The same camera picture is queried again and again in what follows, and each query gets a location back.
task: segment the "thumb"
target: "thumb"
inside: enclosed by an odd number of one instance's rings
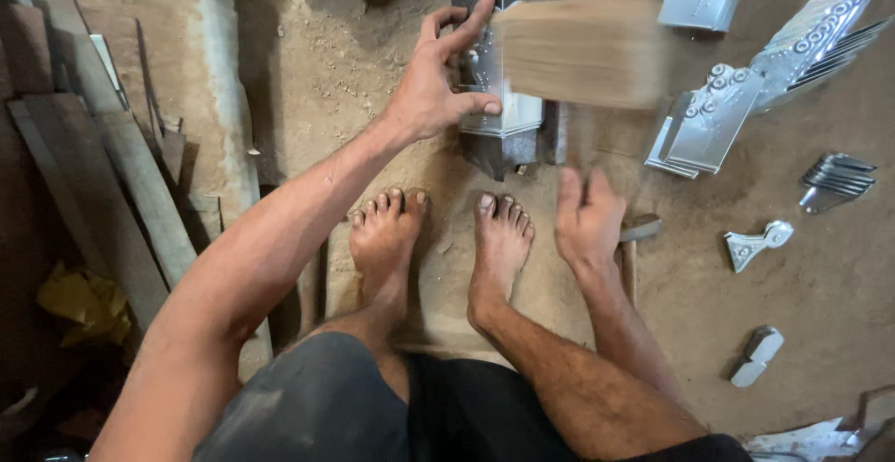
[[[452,101],[454,110],[460,114],[497,116],[503,112],[500,99],[489,93],[460,93]]]

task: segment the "black shorts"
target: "black shorts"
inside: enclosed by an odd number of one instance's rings
[[[356,338],[308,338],[259,371],[193,460],[578,460],[531,387],[502,366],[408,354],[410,404]],[[751,462],[712,434],[631,460]]]

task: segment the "hammer handle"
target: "hammer handle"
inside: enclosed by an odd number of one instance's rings
[[[637,309],[637,242],[621,242],[621,281],[631,305]]]

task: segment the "metal hammer head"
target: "metal hammer head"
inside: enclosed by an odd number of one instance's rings
[[[649,238],[662,229],[662,220],[655,214],[639,216],[621,224],[619,241],[638,241]]]

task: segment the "hammer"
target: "hammer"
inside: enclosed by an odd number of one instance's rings
[[[637,242],[654,236],[662,229],[662,220],[655,214],[639,216],[621,224],[621,279],[627,298],[637,308]]]

